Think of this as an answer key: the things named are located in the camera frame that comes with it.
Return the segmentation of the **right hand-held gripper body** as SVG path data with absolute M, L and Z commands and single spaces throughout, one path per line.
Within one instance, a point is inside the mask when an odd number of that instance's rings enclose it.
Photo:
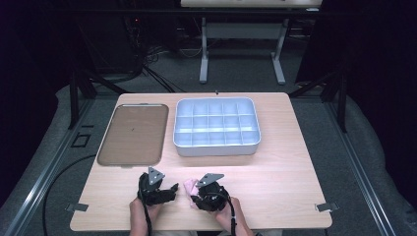
M 198 195 L 205 197 L 203 201 L 211 203 L 212 211 L 223 210 L 228 203 L 229 194 L 217 181 L 223 178 L 223 174 L 207 173 L 198 182 Z

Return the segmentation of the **white compartment storage box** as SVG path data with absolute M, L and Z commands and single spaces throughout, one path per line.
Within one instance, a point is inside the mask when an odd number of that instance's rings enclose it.
M 256 107 L 249 97 L 177 102 L 173 143 L 181 156 L 251 155 L 261 139 Z

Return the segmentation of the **brown tray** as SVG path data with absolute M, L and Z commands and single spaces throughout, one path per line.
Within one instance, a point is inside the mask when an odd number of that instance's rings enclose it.
M 169 108 L 121 104 L 111 117 L 97 154 L 103 166 L 149 166 L 161 160 Z

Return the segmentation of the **aluminium floor rail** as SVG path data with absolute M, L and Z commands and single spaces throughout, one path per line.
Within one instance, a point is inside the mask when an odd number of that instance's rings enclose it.
M 352 145 L 348 134 L 344 133 L 337 123 L 336 109 L 334 108 L 334 105 L 332 103 L 325 102 L 324 108 L 329 116 L 332 126 L 336 130 L 337 135 L 343 143 L 343 146 L 347 152 L 347 162 L 349 163 L 357 185 L 361 190 L 362 196 L 372 217 L 374 218 L 381 236 L 397 236 L 387 217 L 387 213 L 380 201 L 380 198 L 374 190 L 374 187 L 368 178 L 362 162 L 359 159 L 354 145 Z
M 22 236 L 32 216 L 40 205 L 57 173 L 76 132 L 89 114 L 94 101 L 87 99 L 80 108 L 79 120 L 72 129 L 60 122 L 64 111 L 69 111 L 63 102 L 58 105 L 56 116 L 48 128 L 38 150 L 33 156 L 23 177 L 12 195 L 0 209 L 0 236 Z

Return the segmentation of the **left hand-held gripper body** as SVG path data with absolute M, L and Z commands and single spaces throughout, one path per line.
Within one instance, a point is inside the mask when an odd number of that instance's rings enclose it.
M 137 196 L 145 205 L 154 206 L 163 203 L 159 187 L 164 177 L 163 173 L 151 166 L 141 175 Z

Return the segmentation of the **person's left hand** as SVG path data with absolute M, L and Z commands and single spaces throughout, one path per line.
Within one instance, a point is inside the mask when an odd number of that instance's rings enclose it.
M 148 212 L 145 212 L 144 206 L 138 198 L 131 201 L 129 207 L 132 226 L 146 225 L 147 218 L 149 218 L 151 222 L 155 222 L 161 210 L 161 205 L 154 205 L 147 206 Z

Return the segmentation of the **white desk with metal legs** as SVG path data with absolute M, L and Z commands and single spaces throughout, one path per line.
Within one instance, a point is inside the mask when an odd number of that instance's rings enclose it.
M 180 0 L 181 6 L 197 10 L 300 10 L 302 13 L 317 12 L 323 0 Z M 209 20 L 202 17 L 201 40 L 202 61 L 200 83 L 208 81 L 208 40 L 212 39 L 274 39 L 276 48 L 270 54 L 275 77 L 279 85 L 285 84 L 280 65 L 283 42 L 289 30 L 288 19 L 268 23 L 266 20 L 248 22 L 244 20 Z

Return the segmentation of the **person's right hand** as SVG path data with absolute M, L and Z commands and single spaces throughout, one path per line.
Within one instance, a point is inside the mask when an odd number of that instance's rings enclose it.
M 232 224 L 232 216 L 235 216 L 235 223 L 246 223 L 240 201 L 237 198 L 230 198 L 232 206 L 226 204 L 223 210 L 210 211 L 209 214 L 225 230 L 228 223 Z

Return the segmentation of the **pink sock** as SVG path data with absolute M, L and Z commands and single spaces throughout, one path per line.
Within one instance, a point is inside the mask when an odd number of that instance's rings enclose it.
M 188 179 L 183 183 L 186 196 L 190 202 L 190 208 L 198 208 L 196 203 L 193 201 L 193 197 L 196 197 L 199 193 L 199 188 L 197 187 L 198 182 L 198 179 Z

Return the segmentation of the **black metal stand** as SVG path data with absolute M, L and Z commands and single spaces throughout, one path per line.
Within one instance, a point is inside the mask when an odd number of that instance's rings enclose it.
M 324 85 L 320 94 L 322 102 L 333 102 L 337 97 L 336 105 L 336 123 L 343 133 L 346 133 L 345 114 L 346 114 L 346 100 L 347 100 L 347 78 L 346 70 L 343 68 L 336 69 L 333 72 L 327 73 L 317 80 L 306 83 L 304 86 L 291 92 L 291 98 L 301 96 L 307 91 L 316 86 Z
M 98 82 L 117 94 L 127 93 L 125 89 L 110 83 L 97 73 L 93 73 L 89 70 L 75 71 L 72 74 L 69 83 L 71 108 L 69 129 L 73 129 L 80 119 L 79 92 L 81 92 L 86 99 L 95 99 L 97 96 L 97 91 L 93 87 L 92 82 Z

